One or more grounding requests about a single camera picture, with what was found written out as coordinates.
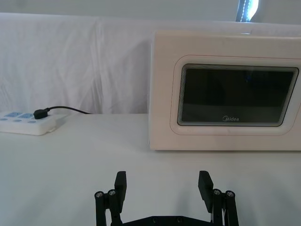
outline white power strip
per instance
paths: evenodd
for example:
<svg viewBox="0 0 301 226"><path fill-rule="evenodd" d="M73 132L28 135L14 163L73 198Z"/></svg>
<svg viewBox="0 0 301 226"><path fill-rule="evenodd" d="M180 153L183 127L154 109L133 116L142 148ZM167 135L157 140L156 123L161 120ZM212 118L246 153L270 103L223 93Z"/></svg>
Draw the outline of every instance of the white power strip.
<svg viewBox="0 0 301 226"><path fill-rule="evenodd" d="M56 120L52 115L43 119L34 119L32 113L0 113L0 132L43 135L55 128Z"/></svg>

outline white microwave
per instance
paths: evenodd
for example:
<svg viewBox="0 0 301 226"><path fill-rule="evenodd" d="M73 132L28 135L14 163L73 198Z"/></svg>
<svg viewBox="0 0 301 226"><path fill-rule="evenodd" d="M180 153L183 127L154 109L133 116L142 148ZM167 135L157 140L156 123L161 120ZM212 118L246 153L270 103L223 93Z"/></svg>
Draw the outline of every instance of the white microwave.
<svg viewBox="0 0 301 226"><path fill-rule="evenodd" d="M301 150L301 37L159 31L154 150Z"/></svg>

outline black plug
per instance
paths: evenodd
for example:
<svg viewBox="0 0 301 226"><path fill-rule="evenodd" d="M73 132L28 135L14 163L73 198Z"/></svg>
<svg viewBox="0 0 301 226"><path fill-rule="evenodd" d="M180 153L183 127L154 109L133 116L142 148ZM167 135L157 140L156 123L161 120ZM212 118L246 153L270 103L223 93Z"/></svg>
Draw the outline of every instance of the black plug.
<svg viewBox="0 0 301 226"><path fill-rule="evenodd" d="M34 115L35 119L43 119L48 116L48 112L49 112L49 110L47 108L39 109L39 110L34 111L33 115Z"/></svg>

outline power cord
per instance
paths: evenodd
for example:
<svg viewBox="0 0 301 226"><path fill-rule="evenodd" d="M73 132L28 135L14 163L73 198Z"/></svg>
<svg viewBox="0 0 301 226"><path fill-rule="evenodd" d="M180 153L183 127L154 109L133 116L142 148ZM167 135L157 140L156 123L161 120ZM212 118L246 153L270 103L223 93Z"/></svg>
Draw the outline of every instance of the power cord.
<svg viewBox="0 0 301 226"><path fill-rule="evenodd" d="M88 113L88 112L84 112L84 111L81 111L79 109L75 109L75 108L72 108L72 107L66 107L66 106L54 106L54 107L48 107L48 108L45 108L45 109L39 109L39 110L36 110L34 111L33 115L34 115L34 118L35 119L43 119L43 118L46 118L48 116L48 112L52 109L57 109L57 108L65 108L65 109L69 109L69 110L73 110L73 111L76 111L76 112L80 112L80 113L83 113L83 114L91 114L91 113Z"/></svg>

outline white tabletop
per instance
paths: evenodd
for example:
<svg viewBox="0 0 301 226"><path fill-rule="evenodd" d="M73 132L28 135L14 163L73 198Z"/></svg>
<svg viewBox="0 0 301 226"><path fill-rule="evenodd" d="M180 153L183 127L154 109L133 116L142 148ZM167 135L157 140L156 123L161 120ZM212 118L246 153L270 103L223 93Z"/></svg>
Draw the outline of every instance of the white tabletop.
<svg viewBox="0 0 301 226"><path fill-rule="evenodd" d="M0 225L93 226L94 193L113 189L120 170L127 172L123 222L209 221L197 187L207 170L215 188L236 193L241 226L301 223L301 153L151 151L147 121L145 114L73 115L44 136L1 133Z"/></svg>

